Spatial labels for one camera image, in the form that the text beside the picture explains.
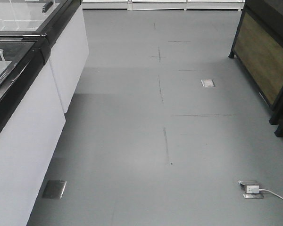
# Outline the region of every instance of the white cabinet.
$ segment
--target white cabinet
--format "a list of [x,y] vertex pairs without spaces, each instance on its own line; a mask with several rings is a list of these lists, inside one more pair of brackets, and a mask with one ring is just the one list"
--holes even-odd
[[0,226],[25,226],[65,123],[49,62],[0,133]]

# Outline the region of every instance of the metal floor outlet cover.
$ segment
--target metal floor outlet cover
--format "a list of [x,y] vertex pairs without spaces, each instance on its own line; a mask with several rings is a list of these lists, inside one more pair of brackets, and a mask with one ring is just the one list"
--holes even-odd
[[203,87],[215,87],[215,84],[212,79],[201,79]]
[[61,199],[66,187],[64,180],[49,180],[44,189],[42,198],[44,199]]

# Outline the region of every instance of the plug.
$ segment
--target plug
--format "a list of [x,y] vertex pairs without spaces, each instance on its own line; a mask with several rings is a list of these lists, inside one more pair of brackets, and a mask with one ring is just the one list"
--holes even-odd
[[259,185],[245,185],[244,189],[245,189],[246,194],[259,194],[260,193]]

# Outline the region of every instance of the display freezer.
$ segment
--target display freezer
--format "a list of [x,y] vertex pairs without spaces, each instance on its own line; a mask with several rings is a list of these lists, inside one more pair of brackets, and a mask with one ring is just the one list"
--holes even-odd
[[45,39],[0,40],[0,225],[25,226],[65,124]]
[[66,113],[89,48],[81,0],[0,0],[0,37],[44,37]]

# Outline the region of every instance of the black frame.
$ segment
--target black frame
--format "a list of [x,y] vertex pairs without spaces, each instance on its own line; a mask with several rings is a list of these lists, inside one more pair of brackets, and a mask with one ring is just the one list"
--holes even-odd
[[[1,39],[0,41],[12,43],[21,40]],[[20,54],[21,58],[18,56],[17,60],[11,63],[17,64],[0,84],[0,133],[50,55],[50,47],[45,38],[24,42],[28,43],[30,48],[24,54]]]
[[237,32],[235,34],[235,38],[233,41],[233,45],[229,54],[229,58],[234,58],[234,56],[236,55],[238,60],[240,61],[240,63],[242,64],[242,66],[245,68],[245,70],[248,72],[250,79],[252,80],[252,82],[255,84],[256,89],[259,91],[260,95],[264,98],[265,102],[268,104],[269,108],[273,111],[272,113],[272,117],[269,120],[269,122],[272,125],[276,125],[279,122],[279,119],[281,117],[281,115],[283,114],[283,86],[281,88],[281,90],[279,91],[275,101],[273,103],[270,103],[269,100],[267,99],[267,97],[265,96],[265,94],[263,93],[263,91],[261,90],[261,88],[259,87],[259,85],[256,83],[256,81],[253,79],[253,77],[251,76],[251,73],[249,72],[249,70],[247,69],[247,67],[244,65],[244,63],[241,61],[241,59],[239,58],[239,55],[237,54],[237,52],[234,50],[239,32],[240,32],[240,28],[244,19],[244,16],[246,13],[248,13],[276,42],[278,42],[282,48],[283,48],[283,38],[277,33],[275,32],[270,26],[268,26],[260,17],[257,16],[257,14],[248,6],[248,2],[255,2],[252,0],[247,0],[245,5],[244,5],[244,9],[238,24],[238,28],[237,28]]
[[0,31],[0,37],[26,37],[27,39],[44,37],[50,47],[56,43],[58,37],[81,5],[82,0],[65,0],[51,13],[36,31]]

